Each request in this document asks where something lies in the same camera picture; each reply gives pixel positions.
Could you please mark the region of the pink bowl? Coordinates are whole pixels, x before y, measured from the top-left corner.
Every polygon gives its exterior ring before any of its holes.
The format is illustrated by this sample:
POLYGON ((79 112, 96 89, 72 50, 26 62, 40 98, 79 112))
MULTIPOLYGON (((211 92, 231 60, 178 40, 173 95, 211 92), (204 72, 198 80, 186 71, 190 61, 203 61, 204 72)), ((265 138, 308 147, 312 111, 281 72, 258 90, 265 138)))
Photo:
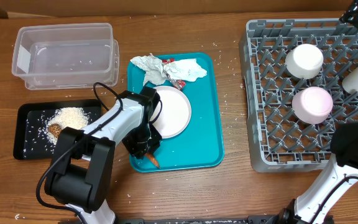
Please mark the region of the pink bowl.
POLYGON ((308 124, 325 121, 333 109, 333 99, 323 88, 312 86, 298 92, 292 99, 292 109, 298 119, 308 124))

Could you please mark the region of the red snack wrapper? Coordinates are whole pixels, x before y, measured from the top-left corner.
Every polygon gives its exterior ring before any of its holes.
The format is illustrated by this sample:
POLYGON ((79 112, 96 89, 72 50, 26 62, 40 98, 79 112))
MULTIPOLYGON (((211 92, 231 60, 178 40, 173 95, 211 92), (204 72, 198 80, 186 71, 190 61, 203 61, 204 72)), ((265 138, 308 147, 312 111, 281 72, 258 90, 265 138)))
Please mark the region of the red snack wrapper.
MULTIPOLYGON (((169 58, 169 59, 162 59, 162 63, 164 65, 168 64, 168 63, 172 63, 174 62, 175 59, 174 58, 169 58)), ((178 90, 182 91, 182 89, 185 87, 186 83, 183 80, 175 80, 172 79, 171 76, 165 71, 163 70, 165 76, 167 77, 167 80, 170 81, 170 83, 178 90)))

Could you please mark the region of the orange carrot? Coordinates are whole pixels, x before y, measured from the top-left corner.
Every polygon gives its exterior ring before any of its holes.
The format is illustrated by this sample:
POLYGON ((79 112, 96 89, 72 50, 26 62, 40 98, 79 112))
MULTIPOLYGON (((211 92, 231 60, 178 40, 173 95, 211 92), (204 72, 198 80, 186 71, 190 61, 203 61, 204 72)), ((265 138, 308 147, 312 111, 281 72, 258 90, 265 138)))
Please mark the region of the orange carrot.
POLYGON ((156 168, 160 168, 160 164, 158 163, 158 160, 149 152, 145 153, 144 155, 156 168))

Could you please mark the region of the brown patterned food piece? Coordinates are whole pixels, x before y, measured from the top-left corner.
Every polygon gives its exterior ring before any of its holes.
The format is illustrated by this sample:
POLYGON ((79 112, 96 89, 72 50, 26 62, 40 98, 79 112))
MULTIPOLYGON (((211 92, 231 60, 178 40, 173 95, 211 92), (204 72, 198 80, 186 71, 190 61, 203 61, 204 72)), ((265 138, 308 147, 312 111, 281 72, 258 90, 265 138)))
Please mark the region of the brown patterned food piece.
POLYGON ((62 131, 62 127, 59 124, 51 124, 48 127, 48 131, 55 137, 58 138, 61 131, 62 131))

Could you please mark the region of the white tissue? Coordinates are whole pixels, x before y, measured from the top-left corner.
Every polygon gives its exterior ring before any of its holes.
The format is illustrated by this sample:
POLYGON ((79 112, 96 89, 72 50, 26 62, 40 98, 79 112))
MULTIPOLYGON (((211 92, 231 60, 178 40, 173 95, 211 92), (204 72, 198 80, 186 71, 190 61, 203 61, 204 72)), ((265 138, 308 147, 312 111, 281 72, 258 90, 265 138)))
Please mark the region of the white tissue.
POLYGON ((136 67, 145 72, 143 85, 150 82, 153 85, 162 85, 167 80, 163 74, 163 62, 153 54, 136 56, 131 59, 136 67))

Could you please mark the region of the white napkin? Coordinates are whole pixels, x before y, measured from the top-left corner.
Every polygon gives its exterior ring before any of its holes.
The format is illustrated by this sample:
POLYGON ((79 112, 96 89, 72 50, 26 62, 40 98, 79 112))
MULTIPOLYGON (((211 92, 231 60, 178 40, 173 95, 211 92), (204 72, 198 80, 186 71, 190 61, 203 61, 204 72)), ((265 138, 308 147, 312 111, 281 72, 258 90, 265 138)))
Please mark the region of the white napkin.
POLYGON ((198 78, 205 77, 208 73, 196 61, 195 58, 176 60, 163 66, 165 72, 174 80, 195 82, 198 78))

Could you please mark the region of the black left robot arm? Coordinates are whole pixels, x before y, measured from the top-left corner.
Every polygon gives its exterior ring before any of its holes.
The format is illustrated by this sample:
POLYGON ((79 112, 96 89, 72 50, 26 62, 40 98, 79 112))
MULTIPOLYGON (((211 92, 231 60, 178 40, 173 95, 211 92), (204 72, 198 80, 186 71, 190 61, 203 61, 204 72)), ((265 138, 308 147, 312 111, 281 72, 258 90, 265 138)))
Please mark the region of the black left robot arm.
POLYGON ((155 109, 162 102, 156 89, 123 91, 116 104, 95 122, 81 129, 64 128, 58 135, 50 167, 40 178, 36 197, 44 207, 73 212, 80 223, 115 223, 106 201, 116 146, 122 142, 137 159, 152 155, 161 135, 153 126, 155 109), (58 205, 44 202, 40 191, 58 205))

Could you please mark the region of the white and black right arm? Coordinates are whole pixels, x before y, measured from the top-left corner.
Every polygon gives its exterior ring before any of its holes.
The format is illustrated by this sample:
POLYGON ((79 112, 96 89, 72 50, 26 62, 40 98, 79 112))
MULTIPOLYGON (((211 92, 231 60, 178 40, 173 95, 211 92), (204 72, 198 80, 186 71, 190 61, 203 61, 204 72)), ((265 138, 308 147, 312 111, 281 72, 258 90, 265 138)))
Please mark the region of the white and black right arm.
POLYGON ((269 223, 332 223, 327 214, 358 182, 358 122, 340 125, 330 143, 331 157, 311 187, 269 223))

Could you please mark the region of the white ceramic bowl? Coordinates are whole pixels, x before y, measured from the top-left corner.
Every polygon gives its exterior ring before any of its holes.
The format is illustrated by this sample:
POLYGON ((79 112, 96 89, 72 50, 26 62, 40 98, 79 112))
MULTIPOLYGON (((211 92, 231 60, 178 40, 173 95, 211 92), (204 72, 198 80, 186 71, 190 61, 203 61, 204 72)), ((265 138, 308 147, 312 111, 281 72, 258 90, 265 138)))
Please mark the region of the white ceramic bowl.
POLYGON ((323 53, 319 48, 311 44, 301 44, 289 51, 285 65, 294 77, 310 79, 318 75, 323 60, 323 53))

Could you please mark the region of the large white plate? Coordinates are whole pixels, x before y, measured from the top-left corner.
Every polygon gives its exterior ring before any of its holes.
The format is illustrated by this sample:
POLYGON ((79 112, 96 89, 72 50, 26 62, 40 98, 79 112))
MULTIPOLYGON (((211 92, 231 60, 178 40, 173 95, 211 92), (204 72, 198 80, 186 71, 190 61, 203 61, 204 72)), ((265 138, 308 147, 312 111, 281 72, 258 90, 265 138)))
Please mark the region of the large white plate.
POLYGON ((162 103, 151 117, 153 126, 163 139, 175 137, 182 133, 191 119, 191 105, 186 95, 172 86, 156 86, 162 103))

